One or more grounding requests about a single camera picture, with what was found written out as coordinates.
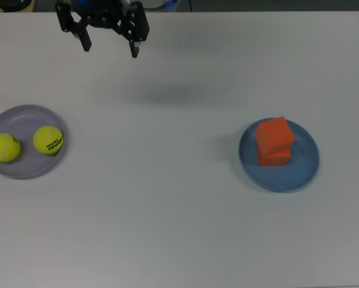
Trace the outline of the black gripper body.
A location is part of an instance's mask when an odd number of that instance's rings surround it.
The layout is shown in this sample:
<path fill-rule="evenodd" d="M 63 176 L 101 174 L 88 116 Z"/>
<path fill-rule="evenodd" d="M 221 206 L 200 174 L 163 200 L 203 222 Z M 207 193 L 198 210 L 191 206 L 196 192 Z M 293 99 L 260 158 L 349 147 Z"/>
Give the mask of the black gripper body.
<path fill-rule="evenodd" d="M 122 31 L 122 23 L 130 8 L 128 1 L 72 0 L 73 10 L 95 28 Z"/>

